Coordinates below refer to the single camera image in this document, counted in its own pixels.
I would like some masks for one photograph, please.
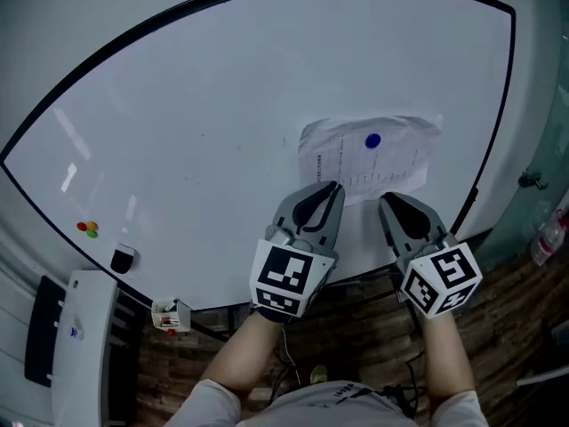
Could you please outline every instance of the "paper sheet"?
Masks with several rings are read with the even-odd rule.
[[[346,190],[344,205],[377,199],[387,191],[409,193],[427,181],[441,127],[441,117],[318,120],[304,128],[299,142],[302,186],[337,181]],[[377,141],[377,147],[368,147]]]

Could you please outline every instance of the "whiteboard frame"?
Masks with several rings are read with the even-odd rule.
[[[182,19],[184,17],[189,16],[195,12],[200,12],[217,4],[224,4],[231,0],[188,0],[181,4],[178,4],[168,10],[160,12],[156,16],[153,16],[147,20],[144,20],[142,23],[138,24],[137,26],[127,30],[122,35],[118,36],[114,40],[110,41],[109,43],[105,44],[101,47],[97,52],[83,61],[79,66],[73,69],[67,76],[65,76],[57,85],[55,85],[50,92],[37,104],[37,106],[29,113],[29,115],[24,119],[22,124],[18,127],[16,132],[12,135],[11,139],[5,145],[4,149],[0,153],[0,167],[4,170],[10,181],[13,185],[18,189],[20,194],[29,202],[29,204],[34,208],[34,210],[62,237],[65,241],[70,244],[73,248],[75,248],[83,257],[89,260],[92,264],[94,264],[98,269],[104,271],[113,279],[115,279],[118,283],[118,287],[125,291],[130,296],[134,297],[139,302],[150,306],[152,301],[144,294],[138,292],[131,286],[127,285],[123,280],[115,276],[112,272],[105,269],[102,265],[100,265],[97,261],[95,261],[89,254],[84,252],[81,248],[79,248],[75,243],[66,235],[64,234],[49,218],[42,212],[39,206],[28,196],[26,191],[18,184],[16,179],[10,173],[10,170],[5,164],[5,159],[8,157],[12,149],[16,146],[16,144],[20,141],[21,137],[26,133],[26,131],[35,123],[35,121],[48,109],[51,105],[59,99],[59,97],[66,92],[70,87],[72,87],[76,82],[78,82],[81,78],[87,75],[90,71],[97,68],[101,63],[103,63],[108,58],[115,55],[117,52],[121,51],[125,47],[129,46],[130,44],[140,40],[144,36],[151,34],[152,32],[172,23],[176,20]],[[504,82],[504,90],[501,96],[501,104],[498,111],[498,115],[496,117],[496,123],[494,124],[493,133],[488,142],[488,147],[485,152],[485,156],[482,160],[480,168],[477,173],[477,177],[474,180],[472,187],[470,188],[470,192],[465,200],[464,205],[462,206],[456,220],[454,221],[453,226],[451,227],[450,231],[452,233],[456,233],[464,219],[466,218],[469,209],[471,208],[472,204],[476,200],[478,189],[477,184],[480,180],[480,176],[484,171],[486,161],[490,156],[490,152],[492,150],[492,146],[494,140],[496,138],[496,133],[498,132],[498,128],[500,126],[501,116],[504,110],[504,106],[506,104],[506,98],[508,96],[508,89],[509,89],[509,81],[511,78],[511,70],[512,70],[512,63],[514,58],[514,46],[516,41],[516,11],[514,8],[509,6],[508,4],[504,4],[498,0],[473,0],[479,2],[481,4],[487,4],[492,6],[493,8],[506,12],[511,17],[511,31],[510,31],[510,44],[509,44],[509,59],[508,59],[508,69],[506,73],[506,80]],[[377,272],[379,270],[384,270],[390,267],[383,266],[376,270],[371,270],[363,274],[358,274],[355,277],[361,277],[364,275],[369,275],[373,272]],[[346,280],[341,280],[338,283],[344,283]]]

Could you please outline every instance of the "wall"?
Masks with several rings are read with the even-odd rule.
[[[128,28],[185,0],[0,0],[0,146],[75,66]],[[559,64],[557,0],[501,0],[517,11],[516,53],[501,129],[459,237],[492,227],[545,125]],[[0,173],[0,226],[67,280],[89,268]]]
[[[24,378],[33,296],[22,294],[0,273],[0,417],[24,427],[52,424],[51,390]]]

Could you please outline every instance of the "whiteboard eraser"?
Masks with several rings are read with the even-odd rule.
[[[134,261],[134,249],[118,244],[110,262],[110,268],[119,274],[125,274],[130,270],[132,261]]]

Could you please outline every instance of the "human arm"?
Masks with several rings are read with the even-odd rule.
[[[453,314],[449,311],[423,321],[426,383],[431,414],[456,394],[475,389]]]
[[[245,402],[268,363],[283,325],[254,312],[223,345],[202,380],[212,380]]]

